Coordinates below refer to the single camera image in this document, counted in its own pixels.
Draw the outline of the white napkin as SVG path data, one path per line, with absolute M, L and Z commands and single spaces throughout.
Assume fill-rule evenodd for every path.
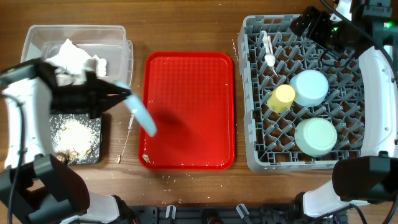
M 85 50 L 77 47 L 70 39 L 67 39 L 60 47 L 58 54 L 48 59 L 47 63 L 66 69 L 72 74 L 80 73 L 86 62 L 95 62 L 95 72 L 98 77 L 106 76 L 107 61 L 97 55 L 91 56 Z

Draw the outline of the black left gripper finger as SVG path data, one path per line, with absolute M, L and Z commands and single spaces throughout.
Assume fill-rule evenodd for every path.
M 96 89 L 105 95 L 107 95 L 107 94 L 130 95 L 131 94 L 130 89 L 117 86 L 115 84 L 106 82 L 104 80 L 96 80 Z
M 98 115 L 109 110 L 116 104 L 124 101 L 129 96 L 128 93 L 111 93 L 111 94 L 102 94 L 98 93 Z

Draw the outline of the light blue plate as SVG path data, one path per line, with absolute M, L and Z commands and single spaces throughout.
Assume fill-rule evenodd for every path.
M 126 83 L 116 80 L 113 82 L 118 87 L 125 88 L 130 92 L 130 95 L 123 101 L 128 110 L 140 124 L 141 128 L 150 136 L 155 136 L 157 127 L 155 122 L 144 106 L 143 102 L 132 92 L 129 85 Z

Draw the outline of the white plastic spoon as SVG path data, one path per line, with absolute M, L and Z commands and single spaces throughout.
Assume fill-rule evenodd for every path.
M 270 54 L 270 51 L 269 51 L 269 43 L 268 43 L 268 38 L 267 38 L 268 37 L 268 33 L 266 31 L 262 30 L 261 31 L 261 35 L 262 35 L 262 43 L 263 43 L 263 45 L 265 47 L 265 50 L 266 50 L 266 54 L 264 56 L 264 60 L 266 61 L 268 66 L 271 67 L 272 66 L 271 65 L 272 60 L 271 60 L 271 54 Z

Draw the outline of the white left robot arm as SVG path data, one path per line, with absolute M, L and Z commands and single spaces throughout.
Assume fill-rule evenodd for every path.
M 22 223 L 138 223 L 117 195 L 92 194 L 84 180 L 53 153 L 50 116 L 99 118 L 122 102 L 127 88 L 84 69 L 85 82 L 60 86 L 56 67 L 39 58 L 1 72 L 1 97 L 9 119 L 9 151 L 1 173 L 7 219 Z

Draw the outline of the light blue bowl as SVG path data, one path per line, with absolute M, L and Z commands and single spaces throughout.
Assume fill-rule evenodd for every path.
M 316 70 L 305 70 L 293 76 L 289 85 L 295 90 L 294 102 L 300 106 L 320 105 L 329 90 L 326 76 Z

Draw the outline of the yellow plastic cup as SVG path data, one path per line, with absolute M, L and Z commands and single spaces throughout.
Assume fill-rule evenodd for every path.
M 290 85 L 283 84 L 271 93 L 267 105 L 273 112 L 282 113 L 292 106 L 295 96 L 295 90 Z

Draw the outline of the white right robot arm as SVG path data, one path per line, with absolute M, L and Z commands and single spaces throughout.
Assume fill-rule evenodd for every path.
M 274 16 L 286 34 L 312 40 L 325 54 L 341 58 L 350 50 L 363 82 L 366 124 L 361 154 L 336 161 L 332 178 L 299 193 L 289 204 L 267 204 L 268 218 L 322 222 L 348 209 L 390 202 L 397 210 L 397 23 L 389 1 L 340 1 L 324 11 L 308 7 L 300 15 Z

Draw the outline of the mint green bowl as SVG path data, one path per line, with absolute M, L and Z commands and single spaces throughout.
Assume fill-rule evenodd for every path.
M 321 157 L 333 149 L 337 142 L 337 131 L 326 119 L 309 118 L 295 128 L 295 143 L 306 155 Z

